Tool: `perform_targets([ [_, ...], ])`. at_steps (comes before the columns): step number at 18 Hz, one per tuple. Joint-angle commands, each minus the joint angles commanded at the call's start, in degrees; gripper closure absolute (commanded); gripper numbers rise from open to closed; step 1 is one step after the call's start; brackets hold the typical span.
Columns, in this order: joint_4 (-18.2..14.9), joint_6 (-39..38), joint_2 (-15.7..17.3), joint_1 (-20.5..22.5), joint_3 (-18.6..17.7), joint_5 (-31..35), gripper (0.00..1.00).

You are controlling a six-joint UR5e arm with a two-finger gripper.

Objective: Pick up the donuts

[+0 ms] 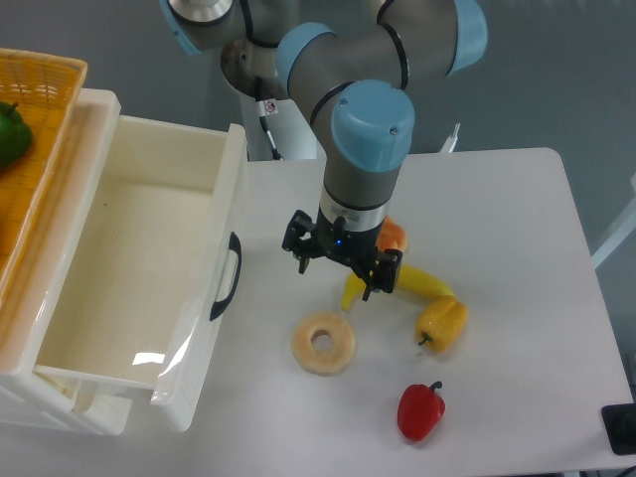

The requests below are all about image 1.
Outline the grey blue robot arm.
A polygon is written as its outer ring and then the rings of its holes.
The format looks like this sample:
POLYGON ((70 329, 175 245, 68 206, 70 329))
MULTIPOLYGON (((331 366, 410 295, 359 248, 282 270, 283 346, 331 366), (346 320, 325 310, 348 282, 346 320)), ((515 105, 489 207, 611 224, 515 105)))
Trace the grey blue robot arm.
POLYGON ((282 246, 301 268, 325 257, 349 267, 366 293, 392 292, 402 254, 377 241, 411 146, 407 90, 482 58, 488 27, 480 5, 377 1, 374 28, 352 39, 299 23, 289 1, 164 1, 161 10, 186 54, 239 40, 274 52, 273 78, 326 154, 318 212, 296 212, 282 246))

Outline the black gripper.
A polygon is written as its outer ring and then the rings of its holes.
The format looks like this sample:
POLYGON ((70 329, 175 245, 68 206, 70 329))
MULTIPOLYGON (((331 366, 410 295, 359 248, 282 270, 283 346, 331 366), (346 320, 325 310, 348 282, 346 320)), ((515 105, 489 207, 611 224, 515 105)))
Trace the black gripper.
POLYGON ((298 261, 300 274, 305 273, 311 259, 320 257, 349 267, 365 282, 362 300, 368 301, 372 293, 393 293, 401 268, 400 249, 379 250, 376 246, 382 224, 354 232, 342 216, 330 222, 319 211, 313 223, 309 215, 297 210, 286 227, 282 248, 298 261))

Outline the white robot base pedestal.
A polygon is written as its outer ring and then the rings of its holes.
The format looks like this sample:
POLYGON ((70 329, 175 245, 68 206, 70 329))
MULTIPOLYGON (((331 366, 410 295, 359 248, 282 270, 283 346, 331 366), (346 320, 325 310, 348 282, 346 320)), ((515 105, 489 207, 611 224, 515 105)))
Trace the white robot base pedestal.
POLYGON ((247 158, 252 162, 316 159, 321 148, 281 85, 275 57, 275 49, 249 40, 238 40, 222 49, 222 72, 238 96, 247 158))

